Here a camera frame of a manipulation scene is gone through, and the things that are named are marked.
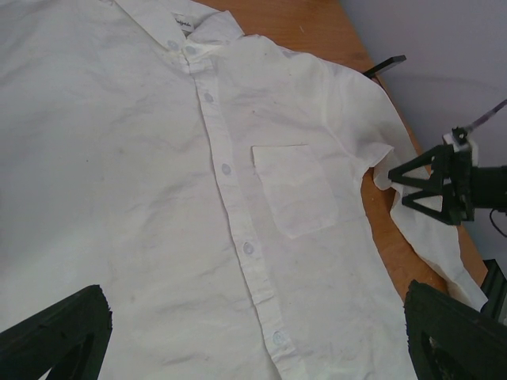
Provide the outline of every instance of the shirt collar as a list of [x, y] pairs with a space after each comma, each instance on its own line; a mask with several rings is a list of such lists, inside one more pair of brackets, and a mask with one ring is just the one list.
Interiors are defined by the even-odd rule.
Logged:
[[164, 48], [180, 50], [187, 37], [174, 14], [189, 17], [195, 30], [188, 39], [198, 44], [222, 45], [237, 40], [244, 33], [229, 11], [219, 12], [190, 0], [116, 0], [141, 28]]

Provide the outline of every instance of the wooden table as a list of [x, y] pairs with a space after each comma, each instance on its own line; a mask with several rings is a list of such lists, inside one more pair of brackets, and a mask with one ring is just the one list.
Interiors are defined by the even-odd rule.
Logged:
[[[197, 1], [217, 10], [229, 10], [246, 35], [267, 36], [286, 48], [309, 52], [358, 71], [374, 66], [337, 0]], [[407, 130], [419, 149], [411, 130]], [[364, 176], [361, 195], [373, 238], [400, 296], [405, 298], [412, 279], [446, 291], [444, 280], [416, 255], [391, 220], [394, 191], [381, 192], [373, 184], [370, 170]], [[459, 228], [459, 243], [465, 268], [481, 284], [487, 270], [463, 227]]]

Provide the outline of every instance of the shirt sleeve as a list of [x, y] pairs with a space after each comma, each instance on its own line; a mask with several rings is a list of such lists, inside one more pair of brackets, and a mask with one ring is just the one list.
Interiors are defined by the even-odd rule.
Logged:
[[[358, 167], [357, 180], [374, 167], [378, 188], [396, 190], [391, 217], [418, 256], [446, 279], [451, 296], [479, 310], [487, 301], [463, 266], [457, 229], [401, 203], [404, 188], [393, 184], [390, 169], [416, 157], [410, 137], [383, 89], [347, 67], [322, 61], [326, 79], [324, 123]], [[419, 176], [426, 176], [422, 169]]]

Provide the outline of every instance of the black cable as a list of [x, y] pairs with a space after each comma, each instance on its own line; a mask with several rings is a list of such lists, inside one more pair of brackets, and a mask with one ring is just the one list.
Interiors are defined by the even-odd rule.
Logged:
[[495, 211], [502, 212], [503, 210], [498, 210], [497, 208], [494, 208], [493, 210], [491, 210], [491, 212], [490, 212], [490, 221], [491, 221], [491, 224], [493, 225], [493, 227], [495, 228], [495, 230], [500, 233], [501, 236], [503, 236], [504, 238], [507, 238], [507, 234], [505, 234], [502, 230], [500, 230], [500, 227], [498, 227], [497, 223], [495, 223], [495, 221], [493, 220], [493, 213]]

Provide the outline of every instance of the robotic hand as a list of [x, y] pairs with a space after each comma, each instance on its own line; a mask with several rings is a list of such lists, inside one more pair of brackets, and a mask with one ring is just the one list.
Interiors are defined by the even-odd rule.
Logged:
[[[420, 189], [404, 196], [402, 204], [436, 220], [458, 226], [462, 221], [474, 220], [475, 208], [491, 209], [490, 220], [504, 237], [493, 220], [495, 211], [507, 214], [507, 166], [478, 167], [478, 148], [470, 133], [484, 124], [507, 105], [507, 99], [491, 109], [474, 123], [457, 127], [444, 135], [444, 144], [433, 147], [421, 156], [390, 170], [393, 182]], [[428, 179], [408, 177], [406, 174], [422, 166], [431, 165]], [[417, 203], [433, 196], [442, 197], [440, 211]]]

